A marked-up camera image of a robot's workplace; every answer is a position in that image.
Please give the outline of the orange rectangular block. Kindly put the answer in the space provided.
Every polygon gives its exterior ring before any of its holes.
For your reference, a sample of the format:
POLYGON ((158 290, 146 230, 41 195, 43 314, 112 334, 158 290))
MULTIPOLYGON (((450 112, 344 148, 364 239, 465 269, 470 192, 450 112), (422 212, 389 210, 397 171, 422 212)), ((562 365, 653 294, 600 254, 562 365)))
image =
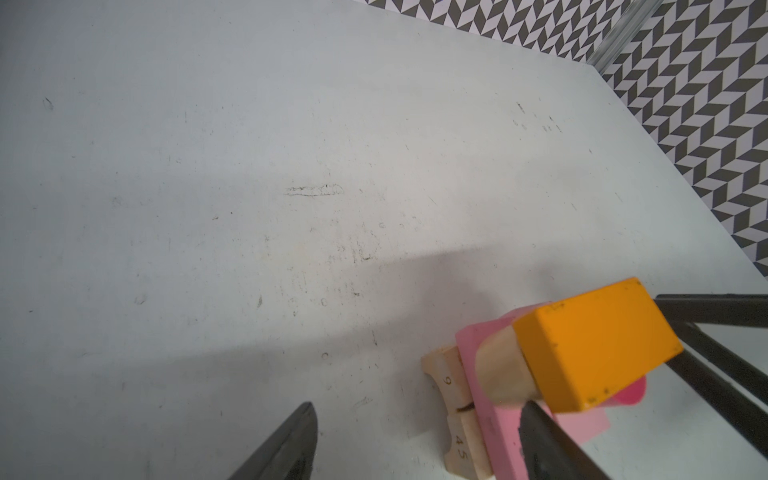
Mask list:
POLYGON ((684 351, 635 277, 537 307, 512 328, 555 414, 597 407, 684 351))

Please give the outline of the pink rectangular block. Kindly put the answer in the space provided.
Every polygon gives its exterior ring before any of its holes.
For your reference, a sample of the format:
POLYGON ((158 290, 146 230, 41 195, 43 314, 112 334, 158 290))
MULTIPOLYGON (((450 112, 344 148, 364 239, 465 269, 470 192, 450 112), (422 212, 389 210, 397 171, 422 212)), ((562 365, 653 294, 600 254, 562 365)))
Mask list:
MULTIPOLYGON (((526 479, 528 477, 519 436, 521 410, 519 408, 496 407, 490 402, 481 390, 476 378, 475 356, 480 344, 487 337, 512 325, 536 307, 536 305, 529 305, 517 308, 496 320, 467 326, 455 335, 486 451, 497 479, 526 479)), ((601 408, 573 414, 551 414, 550 417, 579 445, 610 428, 609 419, 601 408)))

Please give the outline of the magenta cylinder block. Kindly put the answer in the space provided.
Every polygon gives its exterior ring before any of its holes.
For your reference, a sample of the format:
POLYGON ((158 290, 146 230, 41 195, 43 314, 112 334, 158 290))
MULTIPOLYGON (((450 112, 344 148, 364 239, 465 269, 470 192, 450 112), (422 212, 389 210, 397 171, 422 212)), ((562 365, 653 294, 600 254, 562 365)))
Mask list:
POLYGON ((646 390, 647 379, 643 376, 604 401, 601 406, 603 408, 612 408, 637 405, 644 399, 646 390))

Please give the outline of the natural wood cylinder block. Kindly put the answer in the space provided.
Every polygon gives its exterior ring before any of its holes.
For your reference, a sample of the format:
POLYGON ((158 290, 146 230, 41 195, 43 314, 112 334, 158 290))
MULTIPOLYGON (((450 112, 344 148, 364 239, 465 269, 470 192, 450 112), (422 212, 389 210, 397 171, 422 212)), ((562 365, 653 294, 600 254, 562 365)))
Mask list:
POLYGON ((481 342, 475 375, 483 394, 497 407, 519 408, 543 399, 512 325, 481 342))

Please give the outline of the natural wood arch block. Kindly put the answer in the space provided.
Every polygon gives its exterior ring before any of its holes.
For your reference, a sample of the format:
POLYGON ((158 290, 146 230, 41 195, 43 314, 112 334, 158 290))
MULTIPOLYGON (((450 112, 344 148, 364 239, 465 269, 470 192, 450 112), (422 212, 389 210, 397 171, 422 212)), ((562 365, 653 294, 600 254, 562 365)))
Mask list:
POLYGON ((492 466, 458 347, 433 350, 421 358, 421 367, 434 381, 447 410, 450 447, 444 455, 446 470, 464 479, 492 479, 492 466))

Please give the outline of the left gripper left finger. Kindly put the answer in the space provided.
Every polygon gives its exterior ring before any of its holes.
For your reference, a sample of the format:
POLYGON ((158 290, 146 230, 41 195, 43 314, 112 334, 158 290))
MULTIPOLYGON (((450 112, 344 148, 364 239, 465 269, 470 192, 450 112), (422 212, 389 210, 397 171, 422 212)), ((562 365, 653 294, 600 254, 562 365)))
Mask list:
POLYGON ((318 445, 318 418, 302 403, 229 480, 308 480, 318 445))

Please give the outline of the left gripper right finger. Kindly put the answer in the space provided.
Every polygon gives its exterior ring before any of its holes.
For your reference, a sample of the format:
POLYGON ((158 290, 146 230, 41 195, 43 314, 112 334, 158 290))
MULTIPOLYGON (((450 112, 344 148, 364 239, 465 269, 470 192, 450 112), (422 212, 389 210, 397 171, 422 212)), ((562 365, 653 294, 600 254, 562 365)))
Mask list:
POLYGON ((532 480, 609 480, 606 473, 535 402, 521 410, 522 455, 532 480))

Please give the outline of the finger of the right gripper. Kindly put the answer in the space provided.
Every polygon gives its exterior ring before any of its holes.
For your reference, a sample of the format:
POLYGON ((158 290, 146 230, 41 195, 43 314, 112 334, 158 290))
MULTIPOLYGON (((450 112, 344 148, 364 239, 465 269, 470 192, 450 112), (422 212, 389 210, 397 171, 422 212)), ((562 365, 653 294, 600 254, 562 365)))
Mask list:
POLYGON ((666 365, 762 456, 767 455, 767 374, 704 333, 674 322, 688 348, 666 365))
POLYGON ((655 303, 670 323, 766 328, 766 294, 664 294, 655 303))

